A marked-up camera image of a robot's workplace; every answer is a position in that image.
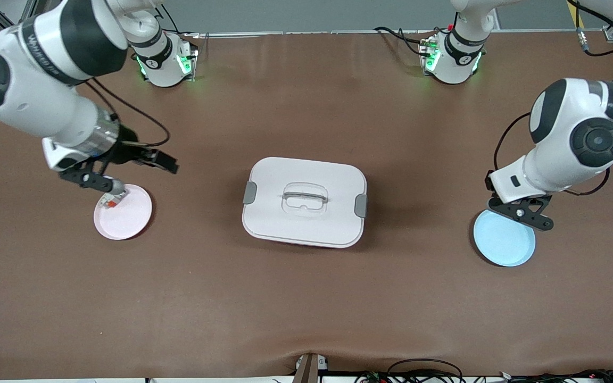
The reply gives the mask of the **white lidded box grey latches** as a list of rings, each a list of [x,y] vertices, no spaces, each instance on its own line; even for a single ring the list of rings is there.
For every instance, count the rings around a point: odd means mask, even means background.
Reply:
[[[344,163],[266,157],[249,174],[242,223],[252,237],[345,249],[364,233],[367,179]]]

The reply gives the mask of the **small white orange item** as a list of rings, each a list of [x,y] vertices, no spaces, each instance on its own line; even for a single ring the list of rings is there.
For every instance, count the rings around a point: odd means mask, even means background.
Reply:
[[[113,193],[104,193],[99,199],[99,206],[102,206],[106,209],[113,208],[121,203],[122,199],[126,197],[128,191],[124,190],[122,193],[113,194]]]

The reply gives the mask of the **pink round plate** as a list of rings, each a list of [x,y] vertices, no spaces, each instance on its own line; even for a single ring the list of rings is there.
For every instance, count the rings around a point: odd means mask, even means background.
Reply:
[[[127,240],[139,235],[149,224],[154,211],[153,200],[146,189],[125,184],[128,194],[117,206],[106,209],[97,203],[93,223],[105,238]]]

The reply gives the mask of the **light blue round plate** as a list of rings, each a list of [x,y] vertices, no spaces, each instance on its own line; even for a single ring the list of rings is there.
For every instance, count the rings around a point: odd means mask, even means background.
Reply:
[[[490,210],[482,211],[475,219],[473,238],[485,259],[501,267],[525,264],[536,247],[533,228]]]

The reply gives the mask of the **brown table clamp post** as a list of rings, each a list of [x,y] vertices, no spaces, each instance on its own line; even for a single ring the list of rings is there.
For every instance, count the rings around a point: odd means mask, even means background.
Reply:
[[[299,365],[292,383],[319,383],[319,355],[304,354],[297,360]]]

